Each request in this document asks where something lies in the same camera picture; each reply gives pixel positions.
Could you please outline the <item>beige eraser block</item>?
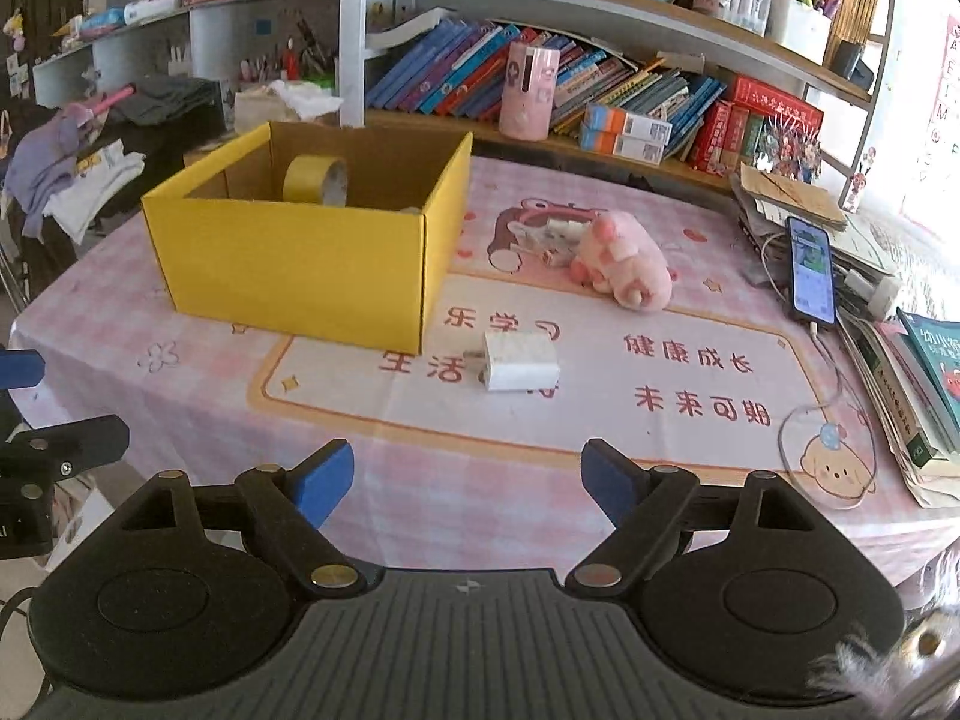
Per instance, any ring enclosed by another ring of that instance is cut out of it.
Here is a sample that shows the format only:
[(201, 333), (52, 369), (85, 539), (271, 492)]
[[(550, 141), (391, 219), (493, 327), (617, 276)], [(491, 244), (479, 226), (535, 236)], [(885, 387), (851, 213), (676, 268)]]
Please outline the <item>beige eraser block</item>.
[(487, 332), (464, 358), (477, 364), (480, 382), (495, 394), (553, 390), (560, 382), (556, 346), (544, 332)]

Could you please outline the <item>pink plush pig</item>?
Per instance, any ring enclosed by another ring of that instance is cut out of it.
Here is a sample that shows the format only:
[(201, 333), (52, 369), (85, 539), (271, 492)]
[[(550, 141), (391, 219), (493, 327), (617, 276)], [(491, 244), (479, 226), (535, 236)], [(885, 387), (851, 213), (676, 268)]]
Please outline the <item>pink plush pig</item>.
[(581, 236), (569, 274), (575, 283), (608, 294), (633, 312), (661, 312), (672, 299), (672, 278), (661, 248), (626, 211), (596, 216)]

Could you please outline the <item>staples box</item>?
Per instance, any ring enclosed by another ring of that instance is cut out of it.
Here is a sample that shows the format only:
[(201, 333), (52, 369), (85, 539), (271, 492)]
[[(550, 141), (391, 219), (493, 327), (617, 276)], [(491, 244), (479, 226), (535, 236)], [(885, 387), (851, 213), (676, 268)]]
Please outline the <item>staples box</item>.
[(578, 254), (578, 241), (565, 238), (526, 239), (526, 252), (548, 268), (568, 268)]

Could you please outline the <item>white spray bottle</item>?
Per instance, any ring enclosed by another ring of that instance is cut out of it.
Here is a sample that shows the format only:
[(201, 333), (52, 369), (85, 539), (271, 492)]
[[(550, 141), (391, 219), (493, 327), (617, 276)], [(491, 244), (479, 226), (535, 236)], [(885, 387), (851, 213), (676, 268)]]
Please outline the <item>white spray bottle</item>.
[(573, 249), (576, 249), (583, 234), (588, 229), (589, 224), (584, 221), (548, 218), (544, 224), (539, 224), (539, 226), (526, 224), (524, 234), (540, 247), (573, 247)]

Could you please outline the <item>yellow tape roll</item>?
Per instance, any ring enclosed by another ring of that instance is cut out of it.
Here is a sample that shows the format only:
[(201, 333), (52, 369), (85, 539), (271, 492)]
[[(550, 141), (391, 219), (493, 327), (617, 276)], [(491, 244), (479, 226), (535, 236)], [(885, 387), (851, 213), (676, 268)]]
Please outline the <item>yellow tape roll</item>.
[(281, 188), (285, 202), (343, 208), (347, 197), (347, 163), (342, 158), (301, 154), (286, 169)]

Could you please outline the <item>pink checkered tablecloth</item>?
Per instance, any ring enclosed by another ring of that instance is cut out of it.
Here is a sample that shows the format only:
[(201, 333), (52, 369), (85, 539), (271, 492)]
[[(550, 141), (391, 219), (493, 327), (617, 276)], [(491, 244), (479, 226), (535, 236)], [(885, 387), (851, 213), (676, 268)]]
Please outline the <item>pink checkered tablecloth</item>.
[[(669, 309), (633, 314), (534, 260), (493, 268), (494, 223), (526, 206), (635, 213), (674, 271)], [(901, 582), (957, 539), (957, 512), (914, 502), (861, 388), (817, 411), (850, 360), (747, 281), (753, 261), (714, 211), (477, 160), (433, 327), (420, 355), (405, 355), (179, 314), (133, 218), (14, 321), (13, 343), (46, 361), (18, 405), (34, 426), (114, 413), (137, 472), (179, 468), (200, 484), (293, 465), (343, 437), (356, 479), (327, 535), (405, 567), (571, 569), (607, 532), (579, 484), (593, 437), (708, 483), (788, 470)], [(547, 333), (558, 385), (489, 392), (464, 358), (487, 332)], [(820, 440), (827, 419), (832, 445)]]

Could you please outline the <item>yellow cardboard box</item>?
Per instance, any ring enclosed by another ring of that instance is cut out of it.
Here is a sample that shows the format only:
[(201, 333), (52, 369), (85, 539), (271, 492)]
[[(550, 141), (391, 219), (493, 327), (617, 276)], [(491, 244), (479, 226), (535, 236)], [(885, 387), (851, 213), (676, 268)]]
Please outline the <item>yellow cardboard box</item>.
[[(268, 122), (142, 200), (183, 314), (418, 355), (467, 210), (473, 140)], [(343, 208), (285, 202), (296, 156), (347, 163)]]

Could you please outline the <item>stack of books right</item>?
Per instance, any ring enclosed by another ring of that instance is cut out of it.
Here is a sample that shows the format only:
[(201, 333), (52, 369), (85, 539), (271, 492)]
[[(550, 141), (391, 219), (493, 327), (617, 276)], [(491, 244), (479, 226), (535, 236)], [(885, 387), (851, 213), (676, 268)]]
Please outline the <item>stack of books right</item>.
[(919, 380), (921, 369), (900, 320), (874, 323), (848, 310), (836, 318), (908, 491), (926, 509), (955, 509), (958, 449), (940, 426), (929, 385)]

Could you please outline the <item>white power adapter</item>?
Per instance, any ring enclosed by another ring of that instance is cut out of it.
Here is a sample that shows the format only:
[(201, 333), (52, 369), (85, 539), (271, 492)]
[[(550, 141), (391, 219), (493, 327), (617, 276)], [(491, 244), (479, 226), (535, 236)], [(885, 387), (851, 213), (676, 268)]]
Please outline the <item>white power adapter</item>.
[(871, 319), (883, 322), (895, 314), (896, 300), (900, 294), (900, 281), (894, 277), (882, 277), (877, 283), (850, 268), (843, 277), (843, 284), (861, 299), (864, 312)]

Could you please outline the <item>teal children's book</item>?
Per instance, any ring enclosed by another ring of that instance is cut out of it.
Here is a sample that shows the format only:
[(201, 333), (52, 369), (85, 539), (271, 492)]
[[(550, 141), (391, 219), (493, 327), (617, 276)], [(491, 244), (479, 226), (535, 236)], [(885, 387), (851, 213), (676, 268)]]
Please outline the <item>teal children's book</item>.
[(919, 380), (929, 385), (929, 399), (940, 426), (958, 449), (958, 323), (903, 309), (898, 309), (896, 316), (907, 332), (910, 355), (921, 369)]

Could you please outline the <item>orange white box lower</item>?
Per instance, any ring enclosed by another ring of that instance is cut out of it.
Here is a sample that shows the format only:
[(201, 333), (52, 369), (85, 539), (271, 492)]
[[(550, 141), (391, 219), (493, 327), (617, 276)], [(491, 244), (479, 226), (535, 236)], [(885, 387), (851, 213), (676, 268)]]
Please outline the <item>orange white box lower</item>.
[(619, 156), (624, 160), (635, 163), (658, 166), (664, 157), (664, 145), (654, 142), (645, 142), (640, 138), (625, 137), (618, 133), (601, 132), (583, 128), (579, 132), (579, 146), (584, 151)]

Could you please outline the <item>orange white box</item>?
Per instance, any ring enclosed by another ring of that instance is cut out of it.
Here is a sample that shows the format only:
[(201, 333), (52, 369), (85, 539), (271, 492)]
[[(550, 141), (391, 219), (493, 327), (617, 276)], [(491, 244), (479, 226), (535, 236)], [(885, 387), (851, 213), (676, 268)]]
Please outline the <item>orange white box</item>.
[(579, 146), (584, 151), (619, 156), (624, 160), (635, 163), (658, 166), (664, 157), (664, 145), (654, 142), (645, 142), (640, 138), (625, 137), (618, 133), (601, 132), (583, 128), (579, 132)]
[(672, 135), (672, 124), (664, 119), (652, 119), (621, 107), (590, 103), (584, 111), (583, 125), (596, 132), (612, 133), (643, 142), (667, 145)]

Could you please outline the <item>tissue box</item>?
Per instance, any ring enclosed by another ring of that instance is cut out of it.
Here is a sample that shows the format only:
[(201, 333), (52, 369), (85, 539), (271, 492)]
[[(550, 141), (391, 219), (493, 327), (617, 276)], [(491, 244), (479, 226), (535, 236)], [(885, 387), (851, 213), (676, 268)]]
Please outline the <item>tissue box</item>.
[(337, 114), (343, 99), (309, 82), (275, 80), (235, 96), (233, 127), (238, 135), (267, 122), (312, 122)]

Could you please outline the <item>pink cylindrical dispenser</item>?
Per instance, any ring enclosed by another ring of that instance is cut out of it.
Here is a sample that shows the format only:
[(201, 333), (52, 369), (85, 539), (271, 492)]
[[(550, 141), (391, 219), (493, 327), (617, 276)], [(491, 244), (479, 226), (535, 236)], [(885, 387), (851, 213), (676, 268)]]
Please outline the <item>pink cylindrical dispenser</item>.
[(560, 52), (514, 41), (509, 48), (498, 130), (519, 142), (548, 137)]

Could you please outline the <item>white pen holder box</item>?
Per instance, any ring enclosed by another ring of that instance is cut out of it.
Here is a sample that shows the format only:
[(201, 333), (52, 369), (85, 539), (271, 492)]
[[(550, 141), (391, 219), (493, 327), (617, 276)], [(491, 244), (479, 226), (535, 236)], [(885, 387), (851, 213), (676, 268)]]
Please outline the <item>white pen holder box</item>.
[(822, 64), (832, 20), (799, 0), (771, 0), (766, 37), (794, 54)]

